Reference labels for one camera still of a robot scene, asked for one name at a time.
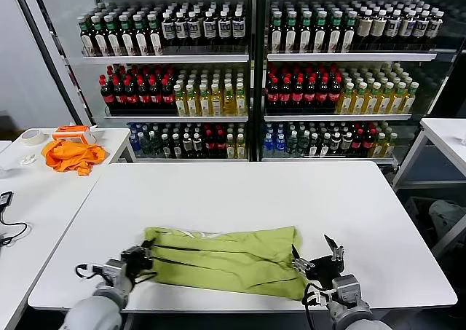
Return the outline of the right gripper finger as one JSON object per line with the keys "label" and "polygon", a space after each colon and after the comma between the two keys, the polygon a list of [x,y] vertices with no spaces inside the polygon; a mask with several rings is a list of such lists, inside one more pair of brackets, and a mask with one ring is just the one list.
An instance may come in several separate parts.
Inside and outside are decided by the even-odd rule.
{"label": "right gripper finger", "polygon": [[334,262],[342,262],[344,259],[344,246],[338,245],[334,239],[324,235],[325,241],[332,251],[331,260]]}
{"label": "right gripper finger", "polygon": [[315,268],[315,265],[300,257],[295,245],[292,245],[293,266],[298,271],[310,271]]}

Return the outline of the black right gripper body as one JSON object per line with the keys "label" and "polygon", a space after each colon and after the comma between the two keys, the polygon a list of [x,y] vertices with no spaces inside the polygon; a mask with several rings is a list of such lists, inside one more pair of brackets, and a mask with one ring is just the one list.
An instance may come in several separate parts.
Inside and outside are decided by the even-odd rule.
{"label": "black right gripper body", "polygon": [[332,280],[339,278],[344,271],[344,260],[333,260],[332,256],[323,256],[310,262],[307,279],[316,280],[322,287],[332,287]]}

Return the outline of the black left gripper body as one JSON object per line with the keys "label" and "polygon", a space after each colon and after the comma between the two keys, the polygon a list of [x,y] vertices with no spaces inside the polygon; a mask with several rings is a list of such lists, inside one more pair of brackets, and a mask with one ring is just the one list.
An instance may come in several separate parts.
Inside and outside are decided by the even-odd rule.
{"label": "black left gripper body", "polygon": [[144,252],[133,252],[125,255],[126,276],[138,276],[144,270],[152,268],[152,258]]}

